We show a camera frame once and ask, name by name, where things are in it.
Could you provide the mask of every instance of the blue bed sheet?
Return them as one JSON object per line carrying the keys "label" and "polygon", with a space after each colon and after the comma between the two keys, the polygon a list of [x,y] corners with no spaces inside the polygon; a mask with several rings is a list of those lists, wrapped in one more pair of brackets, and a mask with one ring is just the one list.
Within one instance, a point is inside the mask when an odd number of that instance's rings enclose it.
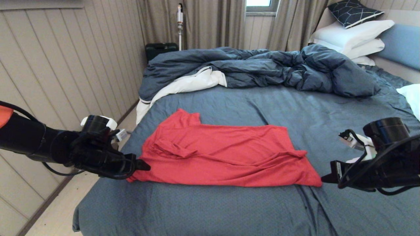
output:
{"label": "blue bed sheet", "polygon": [[[347,128],[363,134],[374,120],[401,117],[420,134],[420,123],[396,87],[408,82],[366,67],[380,87],[368,98],[302,92],[283,86],[227,89],[221,86],[158,100],[136,127],[124,153],[141,154],[156,126],[178,108],[200,113],[202,123],[286,126],[296,149],[321,175],[332,160],[360,151],[342,144]],[[84,236],[121,235],[418,235],[419,188],[387,197],[356,189],[279,186],[187,186],[100,179],[74,213],[73,230]]]}

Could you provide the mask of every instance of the wood panel wall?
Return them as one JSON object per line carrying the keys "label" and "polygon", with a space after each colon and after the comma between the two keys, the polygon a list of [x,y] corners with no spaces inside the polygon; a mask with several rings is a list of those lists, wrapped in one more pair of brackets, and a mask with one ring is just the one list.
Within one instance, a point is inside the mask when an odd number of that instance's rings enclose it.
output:
{"label": "wood panel wall", "polygon": [[360,2],[374,9],[420,10],[420,0],[360,0]]}
{"label": "wood panel wall", "polygon": [[[0,32],[0,100],[51,128],[80,130],[89,114],[118,120],[138,99],[146,60],[136,0],[3,10]],[[0,150],[0,235],[16,235],[62,180]]]}
{"label": "wood panel wall", "polygon": [[245,48],[254,50],[267,48],[268,35],[275,16],[245,17]]}

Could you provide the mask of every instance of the t-shirt sleeve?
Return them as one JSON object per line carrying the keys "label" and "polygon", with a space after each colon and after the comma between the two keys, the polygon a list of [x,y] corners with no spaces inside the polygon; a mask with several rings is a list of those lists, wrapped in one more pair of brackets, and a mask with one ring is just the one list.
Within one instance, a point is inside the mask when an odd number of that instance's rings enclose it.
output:
{"label": "t-shirt sleeve", "polygon": [[178,109],[174,114],[163,121],[160,127],[168,128],[186,128],[189,126],[200,125],[199,113],[188,113],[183,109]]}

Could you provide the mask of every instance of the white pillow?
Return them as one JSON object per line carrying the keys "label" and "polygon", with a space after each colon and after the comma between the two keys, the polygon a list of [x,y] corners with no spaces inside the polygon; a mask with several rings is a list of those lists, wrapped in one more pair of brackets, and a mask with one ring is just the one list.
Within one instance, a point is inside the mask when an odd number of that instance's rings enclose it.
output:
{"label": "white pillow", "polygon": [[392,20],[368,21],[345,29],[340,22],[336,21],[327,27],[315,31],[309,42],[324,45],[337,52],[347,54],[351,49],[373,40],[394,24]]}
{"label": "white pillow", "polygon": [[396,91],[405,97],[415,117],[420,121],[420,84],[407,85]]}
{"label": "white pillow", "polygon": [[358,57],[358,58],[354,58],[352,59],[352,61],[356,64],[362,64],[362,65],[367,65],[367,66],[375,66],[375,62],[368,58],[367,56],[362,56],[362,57]]}
{"label": "white pillow", "polygon": [[382,40],[373,39],[361,46],[351,49],[350,52],[346,53],[345,55],[350,59],[354,59],[382,51],[384,48],[385,44],[382,42]]}

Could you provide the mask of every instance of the curtain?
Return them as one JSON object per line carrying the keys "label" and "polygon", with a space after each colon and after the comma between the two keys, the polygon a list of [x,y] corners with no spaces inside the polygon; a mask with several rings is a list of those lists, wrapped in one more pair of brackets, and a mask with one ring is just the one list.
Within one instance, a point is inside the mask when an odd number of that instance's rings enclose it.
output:
{"label": "curtain", "polygon": [[177,6],[183,4],[183,49],[244,47],[246,0],[138,0],[144,43],[178,43]]}
{"label": "curtain", "polygon": [[337,0],[280,0],[268,49],[295,51],[307,46],[322,12],[334,2]]}

